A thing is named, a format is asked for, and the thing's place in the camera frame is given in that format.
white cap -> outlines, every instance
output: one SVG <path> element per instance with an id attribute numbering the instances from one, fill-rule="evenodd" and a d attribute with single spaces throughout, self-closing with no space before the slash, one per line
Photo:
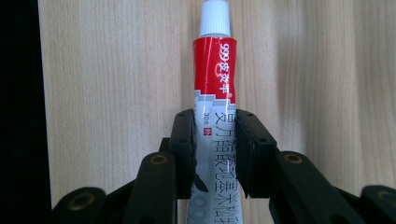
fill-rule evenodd
<path id="1" fill-rule="evenodd" d="M 207 0 L 202 5 L 199 36 L 231 36 L 230 13 L 224 0 Z"/>

wooden surface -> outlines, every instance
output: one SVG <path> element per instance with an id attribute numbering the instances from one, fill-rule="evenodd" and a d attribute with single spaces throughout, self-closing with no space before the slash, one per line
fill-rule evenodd
<path id="1" fill-rule="evenodd" d="M 133 180 L 193 107 L 202 2 L 39 1 L 53 204 Z M 238 107 L 335 186 L 396 188 L 395 1 L 230 4 Z M 272 222 L 268 201 L 243 204 L 245 223 Z"/>

tube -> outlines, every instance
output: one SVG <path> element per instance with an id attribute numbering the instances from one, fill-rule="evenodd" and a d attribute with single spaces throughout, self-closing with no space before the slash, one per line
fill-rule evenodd
<path id="1" fill-rule="evenodd" d="M 205 1 L 200 38 L 193 42 L 196 175 L 187 223 L 242 224 L 236 180 L 236 40 L 230 38 L 228 3 Z"/>

red label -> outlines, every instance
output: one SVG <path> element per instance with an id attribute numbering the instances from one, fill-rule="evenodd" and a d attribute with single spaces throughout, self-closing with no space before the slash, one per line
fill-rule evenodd
<path id="1" fill-rule="evenodd" d="M 236 40 L 203 37 L 194 41 L 193 49 L 195 89 L 201 94 L 215 94 L 216 99 L 230 99 L 235 104 Z"/>
<path id="2" fill-rule="evenodd" d="M 212 135 L 212 128 L 204 128 L 204 135 Z"/>

black plastic part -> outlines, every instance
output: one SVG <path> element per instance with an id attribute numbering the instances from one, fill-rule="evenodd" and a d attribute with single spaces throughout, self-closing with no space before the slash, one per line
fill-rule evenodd
<path id="1" fill-rule="evenodd" d="M 274 171 L 278 187 L 298 223 L 364 223 L 306 156 L 291 151 L 279 152 Z M 276 197 L 271 197 L 270 203 L 276 205 Z M 278 214 L 284 209 L 273 208 Z"/>
<path id="2" fill-rule="evenodd" d="M 160 149 L 158 151 L 169 152 L 172 154 L 172 151 L 169 147 L 169 141 L 170 141 L 170 138 L 163 138 L 163 140 L 161 141 Z"/>
<path id="3" fill-rule="evenodd" d="M 368 223 L 396 223 L 396 189 L 367 186 L 361 192 L 360 204 Z"/>
<path id="4" fill-rule="evenodd" d="M 297 218 L 281 188 L 271 193 L 269 208 L 274 223 L 297 223 Z"/>
<path id="5" fill-rule="evenodd" d="M 47 223 L 97 223 L 105 197 L 105 192 L 97 188 L 74 190 L 58 202 Z"/>
<path id="6" fill-rule="evenodd" d="M 169 149 L 176 160 L 177 197 L 189 199 L 196 166 L 193 110 L 185 110 L 175 116 Z"/>
<path id="7" fill-rule="evenodd" d="M 168 152 L 151 153 L 142 160 L 122 223 L 176 223 L 175 159 Z"/>
<path id="8" fill-rule="evenodd" d="M 100 213 L 98 223 L 121 223 L 133 188 L 134 181 L 108 194 Z"/>
<path id="9" fill-rule="evenodd" d="M 272 180 L 271 163 L 279 151 L 276 140 L 252 113 L 236 110 L 236 178 L 246 197 L 268 198 Z"/>
<path id="10" fill-rule="evenodd" d="M 359 198 L 353 194 L 350 194 L 342 189 L 338 189 L 334 187 L 341 196 L 343 196 L 344 200 L 349 203 L 349 205 L 358 213 L 361 213 L 361 205 L 359 202 Z"/>

